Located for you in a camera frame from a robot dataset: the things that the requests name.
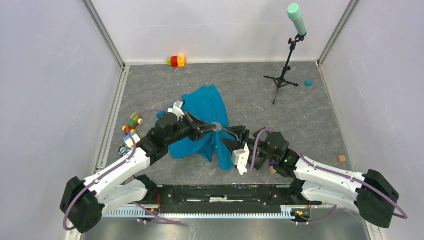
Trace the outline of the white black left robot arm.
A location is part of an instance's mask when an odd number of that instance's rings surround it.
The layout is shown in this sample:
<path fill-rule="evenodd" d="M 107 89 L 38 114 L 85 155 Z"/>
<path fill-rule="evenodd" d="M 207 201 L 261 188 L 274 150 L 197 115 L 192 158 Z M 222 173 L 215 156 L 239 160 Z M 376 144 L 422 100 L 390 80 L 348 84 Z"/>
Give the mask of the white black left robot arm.
<path fill-rule="evenodd" d="M 185 138 L 199 141 L 221 128 L 217 122 L 207 123 L 189 112 L 169 109 L 129 154 L 98 173 L 84 179 L 73 177 L 67 182 L 60 203 L 63 228 L 86 233 L 117 208 L 141 200 L 153 203 L 157 198 L 154 187 L 137 179 L 126 185 L 123 182 L 163 158 L 170 145 Z"/>

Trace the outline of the small white brooch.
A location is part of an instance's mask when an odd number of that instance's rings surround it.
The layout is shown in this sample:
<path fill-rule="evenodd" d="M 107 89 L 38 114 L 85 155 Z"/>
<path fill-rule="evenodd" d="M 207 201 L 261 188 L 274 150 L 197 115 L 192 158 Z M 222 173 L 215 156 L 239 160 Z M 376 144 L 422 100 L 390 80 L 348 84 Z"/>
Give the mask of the small white brooch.
<path fill-rule="evenodd" d="M 212 122 L 211 124 L 213 125 L 214 132 L 220 132 L 223 130 L 223 127 L 219 122 Z"/>

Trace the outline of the teal blue cloth garment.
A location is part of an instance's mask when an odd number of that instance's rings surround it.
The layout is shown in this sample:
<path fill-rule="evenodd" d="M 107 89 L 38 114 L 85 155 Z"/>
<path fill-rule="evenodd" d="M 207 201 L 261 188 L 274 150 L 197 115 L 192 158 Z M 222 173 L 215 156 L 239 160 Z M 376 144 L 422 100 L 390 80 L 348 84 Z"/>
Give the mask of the teal blue cloth garment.
<path fill-rule="evenodd" d="M 184 105 L 182 110 L 191 113 L 197 119 L 206 123 L 219 123 L 223 127 L 230 125 L 225 103 L 214 85 L 202 86 L 197 91 L 182 96 Z M 212 131 L 198 141 L 184 138 L 168 147 L 174 159 L 181 159 L 198 154 L 208 161 L 213 160 L 217 153 L 218 165 L 223 170 L 234 167 L 232 152 L 228 150 L 221 139 L 230 139 L 232 136 L 224 130 Z"/>

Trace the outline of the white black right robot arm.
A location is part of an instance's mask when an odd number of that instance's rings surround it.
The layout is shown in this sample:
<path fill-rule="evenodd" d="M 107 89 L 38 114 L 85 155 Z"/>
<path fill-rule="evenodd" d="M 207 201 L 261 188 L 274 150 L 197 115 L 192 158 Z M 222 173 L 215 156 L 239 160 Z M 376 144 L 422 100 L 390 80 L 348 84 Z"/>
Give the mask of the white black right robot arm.
<path fill-rule="evenodd" d="M 376 170 L 353 172 L 319 163 L 302 155 L 281 132 L 263 128 L 253 138 L 244 126 L 221 127 L 218 132 L 230 135 L 222 142 L 237 160 L 251 159 L 260 168 L 269 161 L 284 178 L 292 178 L 289 199 L 295 204 L 321 202 L 347 208 L 367 222 L 387 229 L 396 216 L 399 193 Z"/>

